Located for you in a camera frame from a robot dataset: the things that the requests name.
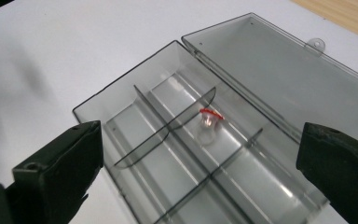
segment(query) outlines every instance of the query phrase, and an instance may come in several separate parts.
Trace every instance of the plastic storage box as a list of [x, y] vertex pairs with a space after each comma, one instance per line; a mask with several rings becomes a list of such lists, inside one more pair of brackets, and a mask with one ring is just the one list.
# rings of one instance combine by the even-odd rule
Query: plastic storage box
[[74, 109], [140, 223], [304, 223], [305, 121], [358, 139], [358, 74], [255, 14], [173, 41]]

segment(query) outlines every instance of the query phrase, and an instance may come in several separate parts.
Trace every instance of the white surface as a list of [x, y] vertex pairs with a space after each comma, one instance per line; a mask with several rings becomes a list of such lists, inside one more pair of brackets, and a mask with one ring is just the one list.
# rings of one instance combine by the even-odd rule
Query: white surface
[[[72, 109], [182, 35], [254, 12], [358, 72], [358, 35], [290, 1], [16, 0], [0, 8], [0, 182]], [[72, 223], [134, 223], [101, 171]], [[327, 207], [313, 223], [345, 223]]]

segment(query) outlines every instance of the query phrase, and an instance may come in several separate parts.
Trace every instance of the box lid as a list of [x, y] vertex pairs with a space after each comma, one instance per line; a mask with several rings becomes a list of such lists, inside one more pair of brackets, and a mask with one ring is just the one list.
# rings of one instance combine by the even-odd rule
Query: box lid
[[358, 73], [251, 13], [182, 37], [198, 59], [297, 141], [304, 123], [358, 139]]

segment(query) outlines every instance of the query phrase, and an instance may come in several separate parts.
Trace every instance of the curved plastic divider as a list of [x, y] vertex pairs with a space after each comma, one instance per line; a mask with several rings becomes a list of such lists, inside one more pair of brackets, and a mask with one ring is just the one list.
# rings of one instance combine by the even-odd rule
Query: curved plastic divider
[[[134, 86], [138, 96], [142, 101], [144, 101], [147, 106], [153, 111], [153, 113], [160, 119], [161, 122], [165, 122], [163, 117], [159, 114], [156, 108], [147, 100], [147, 98], [139, 91], [139, 89]], [[161, 144], [164, 139], [168, 136], [168, 134], [193, 119], [200, 112], [200, 109], [203, 107], [207, 107], [213, 100], [216, 95], [216, 88], [213, 87], [208, 92], [203, 94], [197, 101], [195, 101], [192, 105], [190, 105], [187, 109], [181, 112], [174, 119], [169, 121], [166, 125], [148, 137], [143, 141], [138, 147], [131, 150], [126, 156], [121, 158], [118, 162], [115, 163], [115, 166], [118, 169], [125, 169], [130, 166], [133, 166], [137, 161], [139, 161], [142, 157], [147, 155], [151, 150]]]

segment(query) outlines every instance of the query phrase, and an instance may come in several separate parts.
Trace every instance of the small red object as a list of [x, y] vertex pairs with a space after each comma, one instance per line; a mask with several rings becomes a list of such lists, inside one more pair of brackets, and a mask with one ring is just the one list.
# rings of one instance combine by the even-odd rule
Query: small red object
[[219, 113], [217, 113], [216, 111], [214, 111], [212, 109], [202, 108], [200, 110], [200, 113], [208, 113], [208, 114], [212, 114], [214, 116], [217, 116], [219, 119], [224, 119], [223, 116], [221, 116]]

